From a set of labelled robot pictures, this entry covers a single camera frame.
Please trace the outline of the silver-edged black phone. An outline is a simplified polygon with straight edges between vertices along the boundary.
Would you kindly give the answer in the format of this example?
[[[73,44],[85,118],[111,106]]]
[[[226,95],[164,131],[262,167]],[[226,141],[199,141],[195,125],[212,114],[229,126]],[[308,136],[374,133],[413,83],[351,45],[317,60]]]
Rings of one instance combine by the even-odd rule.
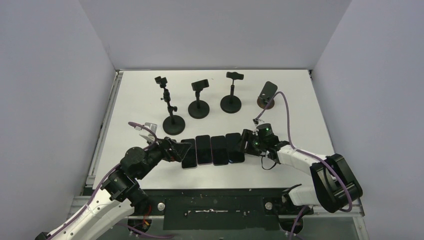
[[[181,162],[181,167],[183,169],[194,169],[197,167],[197,153],[196,153],[196,142],[195,139],[189,138],[189,139],[182,139],[182,143],[190,143],[191,147],[187,151],[184,159]]]

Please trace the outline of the purple cased phone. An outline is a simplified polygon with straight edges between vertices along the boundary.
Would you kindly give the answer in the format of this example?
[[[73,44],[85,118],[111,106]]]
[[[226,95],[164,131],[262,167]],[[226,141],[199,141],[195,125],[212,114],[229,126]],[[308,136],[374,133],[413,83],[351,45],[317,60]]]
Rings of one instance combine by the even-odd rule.
[[[195,149],[198,165],[207,165],[213,162],[211,137],[209,135],[196,136]]]

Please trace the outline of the black bent-arm phone stand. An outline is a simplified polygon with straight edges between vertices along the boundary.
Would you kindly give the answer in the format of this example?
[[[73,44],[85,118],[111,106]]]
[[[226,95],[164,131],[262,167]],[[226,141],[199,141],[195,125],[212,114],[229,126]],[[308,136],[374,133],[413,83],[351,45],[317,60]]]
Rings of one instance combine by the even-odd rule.
[[[184,131],[186,123],[181,116],[174,115],[174,112],[177,112],[178,107],[171,105],[171,95],[167,89],[168,81],[165,77],[161,76],[155,77],[154,80],[160,86],[160,88],[163,89],[163,97],[161,100],[167,104],[167,111],[169,114],[169,116],[166,117],[162,123],[163,130],[166,134],[171,136],[179,135]]]

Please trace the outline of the black round-base phone stand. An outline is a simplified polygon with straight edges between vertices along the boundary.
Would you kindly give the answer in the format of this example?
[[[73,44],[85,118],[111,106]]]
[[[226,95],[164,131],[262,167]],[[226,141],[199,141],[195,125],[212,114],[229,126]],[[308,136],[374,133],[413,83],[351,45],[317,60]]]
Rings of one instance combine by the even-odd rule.
[[[235,92],[235,81],[236,80],[243,80],[244,74],[238,73],[238,72],[227,72],[226,77],[229,79],[232,79],[232,84],[230,86],[230,94],[224,96],[220,101],[220,107],[221,109],[228,114],[235,114],[237,113],[241,107],[242,102],[241,100],[234,95]]]

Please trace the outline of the black ball-joint phone stand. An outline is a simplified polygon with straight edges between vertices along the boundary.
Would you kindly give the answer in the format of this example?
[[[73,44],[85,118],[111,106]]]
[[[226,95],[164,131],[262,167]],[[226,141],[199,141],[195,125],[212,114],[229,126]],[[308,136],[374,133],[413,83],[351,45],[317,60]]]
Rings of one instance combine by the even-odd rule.
[[[194,119],[203,119],[210,113],[210,106],[207,102],[200,100],[200,93],[203,89],[208,88],[208,79],[199,80],[191,84],[192,90],[195,91],[196,100],[188,106],[188,113]]]

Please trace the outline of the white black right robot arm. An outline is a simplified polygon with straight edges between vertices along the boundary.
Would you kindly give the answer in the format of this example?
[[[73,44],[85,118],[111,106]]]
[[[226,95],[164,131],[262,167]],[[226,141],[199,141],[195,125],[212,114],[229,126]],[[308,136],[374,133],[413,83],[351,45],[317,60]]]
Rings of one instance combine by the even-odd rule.
[[[276,165],[293,167],[312,179],[312,185],[291,187],[281,199],[282,209],[289,214],[301,206],[321,206],[329,213],[347,211],[363,196],[363,189],[346,159],[333,155],[314,154],[280,140],[269,123],[255,130],[244,129],[234,150],[243,154],[266,157]]]

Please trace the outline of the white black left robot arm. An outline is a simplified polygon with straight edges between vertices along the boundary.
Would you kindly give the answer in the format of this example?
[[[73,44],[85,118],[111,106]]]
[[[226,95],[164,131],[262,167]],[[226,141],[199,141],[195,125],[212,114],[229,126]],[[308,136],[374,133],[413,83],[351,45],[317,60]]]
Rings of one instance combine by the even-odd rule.
[[[90,199],[65,223],[37,240],[96,240],[125,217],[144,214],[149,197],[141,189],[142,180],[160,161],[181,162],[191,143],[175,142],[169,137],[149,147],[128,149],[119,164],[100,181]]]

